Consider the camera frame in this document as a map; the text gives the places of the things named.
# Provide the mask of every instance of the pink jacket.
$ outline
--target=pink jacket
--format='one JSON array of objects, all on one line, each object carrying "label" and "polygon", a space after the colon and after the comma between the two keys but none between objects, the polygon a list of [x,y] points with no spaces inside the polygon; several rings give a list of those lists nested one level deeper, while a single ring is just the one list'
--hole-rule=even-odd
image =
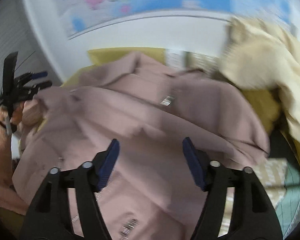
[{"label": "pink jacket", "polygon": [[[171,104],[162,105],[167,96]],[[269,152],[267,134],[235,87],[202,72],[175,73],[138,52],[82,74],[74,90],[52,87],[36,99],[47,123],[26,143],[13,175],[17,193],[30,203],[49,169],[74,169],[117,138],[112,182],[98,200],[113,239],[131,219],[138,226],[129,239],[190,238],[206,194],[183,156],[185,137],[237,169]],[[81,234],[73,191],[70,206]]]}]

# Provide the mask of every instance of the coat sleeve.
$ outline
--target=coat sleeve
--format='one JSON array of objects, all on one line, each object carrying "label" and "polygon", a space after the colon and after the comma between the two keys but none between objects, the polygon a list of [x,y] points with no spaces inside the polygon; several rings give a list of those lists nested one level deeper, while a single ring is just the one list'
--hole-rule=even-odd
[{"label": "coat sleeve", "polygon": [[0,125],[0,185],[12,185],[11,135]]}]

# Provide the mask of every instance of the beige sweater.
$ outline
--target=beige sweater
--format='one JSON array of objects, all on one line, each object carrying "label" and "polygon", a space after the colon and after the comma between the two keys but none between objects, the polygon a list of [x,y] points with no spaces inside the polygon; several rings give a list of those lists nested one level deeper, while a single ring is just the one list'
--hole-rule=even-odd
[{"label": "beige sweater", "polygon": [[25,215],[28,205],[10,188],[11,185],[11,136],[0,125],[0,207]]}]

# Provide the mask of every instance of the clothing tag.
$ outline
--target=clothing tag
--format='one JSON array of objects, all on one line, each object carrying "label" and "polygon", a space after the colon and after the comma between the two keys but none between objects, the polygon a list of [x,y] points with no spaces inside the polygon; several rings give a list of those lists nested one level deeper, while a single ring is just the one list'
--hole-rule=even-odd
[{"label": "clothing tag", "polygon": [[161,103],[160,105],[163,105],[163,106],[168,106],[172,103],[172,101],[174,100],[174,97],[171,97],[171,96],[167,96]]},{"label": "clothing tag", "polygon": [[186,69],[186,56],[187,52],[177,49],[165,50],[165,62],[166,66],[173,67],[179,70]]}]

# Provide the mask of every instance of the person's hand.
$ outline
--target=person's hand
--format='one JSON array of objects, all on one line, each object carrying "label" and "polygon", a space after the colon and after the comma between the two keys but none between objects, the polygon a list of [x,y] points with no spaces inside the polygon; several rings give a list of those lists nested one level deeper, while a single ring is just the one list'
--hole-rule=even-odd
[{"label": "person's hand", "polygon": [[[18,107],[14,110],[12,117],[10,119],[10,123],[14,125],[18,125],[22,120],[22,111],[25,106],[24,102],[18,104]],[[4,123],[5,118],[8,116],[8,111],[0,106],[0,122]]]}]

